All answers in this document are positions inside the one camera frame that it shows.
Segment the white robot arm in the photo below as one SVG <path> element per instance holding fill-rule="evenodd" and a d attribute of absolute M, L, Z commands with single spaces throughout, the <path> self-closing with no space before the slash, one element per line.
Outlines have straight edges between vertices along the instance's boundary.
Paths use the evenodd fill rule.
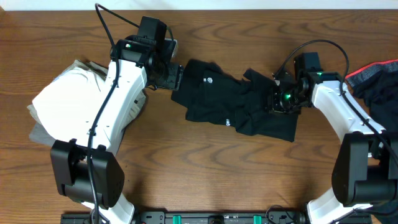
<path fill-rule="evenodd" d="M 347 102 L 340 95 L 339 89 L 340 81 L 326 81 L 321 84 L 316 84 L 312 93 L 312 103 L 314 107 L 318 108 L 327 118 L 333 129 L 335 130 L 340 142 L 343 142 L 345 134 L 360 132 L 363 134 L 372 135 L 373 132 L 363 124 L 356 113 L 347 105 Z M 376 128 L 379 133 L 385 130 L 380 124 L 373 121 L 368 114 L 358 105 L 355 99 L 351 96 L 347 89 L 347 85 L 343 84 L 343 89 L 346 91 L 346 96 L 355 108 L 369 119 L 369 123 Z M 357 208 L 369 208 L 370 203 L 356 204 L 353 207 L 344 207 L 340 203 L 333 189 L 327 190 L 321 197 L 310 201 L 307 204 L 308 218 L 310 223 L 321 224 L 331 223 L 340 217 L 343 217 Z"/>
<path fill-rule="evenodd" d="M 83 116 L 82 119 L 79 113 L 69 117 L 69 120 L 79 121 L 75 124 L 75 131 L 61 130 L 59 126 L 47 123 L 48 127 L 54 127 L 49 133 L 57 139 L 51 150 L 51 159 L 59 194 L 90 208 L 95 208 L 93 199 L 96 198 L 99 205 L 96 216 L 100 214 L 111 223 L 131 223 L 134 206 L 121 193 L 124 173 L 115 159 L 123 137 L 123 124 L 134 101 L 145 87 L 152 85 L 154 90 L 158 87 L 178 90 L 183 67 L 170 63 L 178 45 L 170 28 L 163 22 L 143 17 L 137 35 L 119 40 L 114 45 L 98 7 L 124 18 L 96 4 L 97 13 L 113 45 L 108 75 L 98 97 L 99 102 L 105 98 L 108 101 L 103 103 L 103 110 L 98 112 L 98 122 L 94 119 L 96 112 L 87 113 L 92 115 L 89 118 Z M 166 30 L 170 32 L 171 39 L 165 38 Z M 36 103 L 45 105 L 48 102 L 38 98 Z M 98 111 L 98 108 L 99 103 L 95 103 L 92 111 Z M 78 110 L 79 108 L 72 107 L 72 111 Z"/>

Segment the black mount bracket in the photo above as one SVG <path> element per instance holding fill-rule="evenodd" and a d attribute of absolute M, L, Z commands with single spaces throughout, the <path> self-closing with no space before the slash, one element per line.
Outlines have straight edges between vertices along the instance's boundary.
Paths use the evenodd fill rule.
<path fill-rule="evenodd" d="M 76 139 L 69 142 L 56 140 L 51 148 L 51 163 L 58 193 L 78 203 L 93 203 L 94 200 L 88 165 L 84 160 L 86 150 L 86 147 L 76 145 Z M 124 172 L 112 152 L 105 150 L 101 145 L 93 150 L 92 161 L 98 205 L 108 209 L 119 200 L 124 184 Z"/>
<path fill-rule="evenodd" d="M 302 53 L 294 58 L 295 80 L 283 70 L 275 80 L 278 87 L 271 90 L 268 108 L 276 113 L 301 113 L 301 107 L 312 107 L 312 91 L 316 84 L 325 81 L 340 81 L 337 72 L 324 72 L 318 53 Z"/>
<path fill-rule="evenodd" d="M 382 134 L 398 153 L 398 133 Z M 368 153 L 379 159 L 368 166 Z M 346 207 L 357 203 L 388 202 L 398 199 L 398 167 L 378 138 L 362 133 L 346 134 L 340 147 L 331 185 L 337 200 Z"/>

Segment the white cloth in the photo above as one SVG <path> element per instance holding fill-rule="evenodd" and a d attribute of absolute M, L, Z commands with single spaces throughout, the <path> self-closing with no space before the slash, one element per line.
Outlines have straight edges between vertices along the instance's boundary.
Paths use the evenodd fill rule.
<path fill-rule="evenodd" d="M 28 106 L 30 114 L 55 139 L 65 135 L 74 138 L 77 130 L 88 131 L 107 94 L 101 89 L 109 89 L 104 88 L 107 72 L 93 62 L 84 64 L 76 60 L 33 99 L 33 105 Z M 145 100 L 141 91 L 123 128 L 136 118 Z"/>

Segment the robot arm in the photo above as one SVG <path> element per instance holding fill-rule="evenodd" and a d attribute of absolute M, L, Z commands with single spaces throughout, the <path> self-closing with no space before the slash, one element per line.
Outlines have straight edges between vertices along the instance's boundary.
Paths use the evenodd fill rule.
<path fill-rule="evenodd" d="M 115 82 L 116 58 L 119 58 L 118 85 L 95 128 L 93 148 L 96 150 L 91 153 L 91 161 L 99 212 L 112 224 L 130 224 L 134 214 L 134 206 L 121 193 L 124 173 L 115 158 L 129 110 L 145 87 L 152 85 L 154 90 L 178 90 L 182 79 L 183 67 L 170 63 L 177 50 L 177 41 L 165 39 L 166 29 L 158 19 L 143 17 L 137 35 L 117 42 L 118 57 L 111 52 L 112 61 L 101 92 L 109 92 Z M 56 140 L 51 159 L 59 194 L 94 208 L 88 163 L 85 161 L 87 139 L 88 134 L 84 132 L 69 142 Z"/>
<path fill-rule="evenodd" d="M 307 204 L 310 223 L 333 223 L 358 208 L 396 199 L 397 166 L 389 152 L 351 109 L 340 94 L 340 76 L 320 68 L 317 53 L 304 53 L 295 58 L 296 82 L 288 76 L 273 94 L 273 109 L 280 113 L 299 113 L 302 106 L 318 108 L 332 125 L 341 144 L 332 175 L 332 188 Z M 358 105 L 343 83 L 347 100 L 395 150 L 397 136 L 385 129 Z M 380 160 L 368 167 L 368 156 Z"/>

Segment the black cloth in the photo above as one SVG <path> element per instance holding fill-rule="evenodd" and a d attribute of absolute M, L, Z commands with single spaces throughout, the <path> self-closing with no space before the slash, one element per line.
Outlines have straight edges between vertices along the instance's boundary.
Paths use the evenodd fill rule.
<path fill-rule="evenodd" d="M 353 95 L 364 100 L 373 120 L 388 132 L 398 131 L 398 60 L 370 64 L 347 78 Z M 388 202 L 371 208 L 376 212 L 396 211 L 398 202 Z M 375 215 L 381 223 L 398 223 L 398 215 Z"/>
<path fill-rule="evenodd" d="M 215 63 L 190 60 L 172 100 L 188 108 L 185 118 L 189 121 L 232 126 L 238 133 L 293 142 L 298 115 L 266 110 L 267 92 L 275 82 L 251 69 L 243 76 L 250 81 L 234 79 Z"/>

